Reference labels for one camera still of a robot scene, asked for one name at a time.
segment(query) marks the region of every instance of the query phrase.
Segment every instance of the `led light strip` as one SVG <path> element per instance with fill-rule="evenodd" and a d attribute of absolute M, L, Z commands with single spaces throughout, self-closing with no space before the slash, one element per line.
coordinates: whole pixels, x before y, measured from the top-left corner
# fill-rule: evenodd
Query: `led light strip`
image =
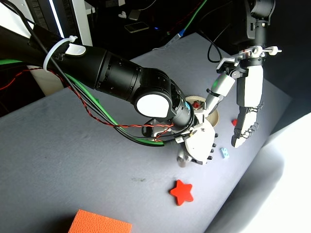
<path fill-rule="evenodd" d="M 55 9 L 53 0 L 49 0 L 49 2 L 50 2 L 50 5 L 51 5 L 51 8 L 52 8 L 52 12 L 53 12 L 53 15 L 54 15 L 54 18 L 55 18 L 55 21 L 56 21 L 56 24 L 57 24 L 57 27 L 58 27 L 60 36 L 61 36 L 62 38 L 65 38 L 65 37 L 64 37 L 63 30 L 62 30 L 62 27 L 60 26 L 60 22 L 59 22 L 57 13 L 56 13 L 56 9 Z"/>

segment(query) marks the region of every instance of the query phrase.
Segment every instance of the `beige bowl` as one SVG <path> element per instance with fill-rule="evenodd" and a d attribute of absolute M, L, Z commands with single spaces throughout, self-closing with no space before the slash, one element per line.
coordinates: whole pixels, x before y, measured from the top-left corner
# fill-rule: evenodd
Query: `beige bowl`
<path fill-rule="evenodd" d="M 193 104 L 196 100 L 205 102 L 205 98 L 201 96 L 186 97 L 186 101 L 188 101 L 190 104 Z M 215 127 L 219 121 L 219 113 L 217 109 L 212 114 L 208 115 L 205 119 L 208 120 L 213 127 Z"/>

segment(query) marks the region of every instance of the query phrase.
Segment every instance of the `blue block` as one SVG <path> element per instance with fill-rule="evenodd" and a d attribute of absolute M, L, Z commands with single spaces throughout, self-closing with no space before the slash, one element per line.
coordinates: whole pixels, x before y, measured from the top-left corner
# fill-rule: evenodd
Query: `blue block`
<path fill-rule="evenodd" d="M 223 156 L 224 159 L 229 158 L 229 153 L 228 153 L 226 148 L 220 148 L 220 151 L 221 151 L 222 156 Z"/>

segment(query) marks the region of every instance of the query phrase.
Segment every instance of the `white circular cap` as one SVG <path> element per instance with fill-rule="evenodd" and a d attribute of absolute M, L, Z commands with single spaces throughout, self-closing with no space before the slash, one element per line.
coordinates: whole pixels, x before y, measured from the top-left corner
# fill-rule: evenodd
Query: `white circular cap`
<path fill-rule="evenodd" d="M 160 95 L 150 94 L 141 97 L 136 104 L 137 110 L 147 117 L 166 117 L 170 104 Z"/>

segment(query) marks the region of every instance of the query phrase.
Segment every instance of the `white zip tie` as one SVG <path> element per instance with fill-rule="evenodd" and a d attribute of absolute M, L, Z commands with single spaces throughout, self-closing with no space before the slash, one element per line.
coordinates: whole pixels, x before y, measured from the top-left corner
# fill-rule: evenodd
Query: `white zip tie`
<path fill-rule="evenodd" d="M 43 69 L 48 72 L 47 67 L 48 67 L 48 62 L 50 60 L 50 58 L 52 57 L 53 53 L 55 53 L 55 51 L 58 49 L 59 46 L 61 46 L 62 44 L 66 43 L 67 41 L 69 42 L 74 42 L 78 37 L 77 36 L 69 36 L 68 38 L 62 39 L 60 41 L 58 41 L 48 52 L 47 56 L 44 59 L 43 62 Z"/>

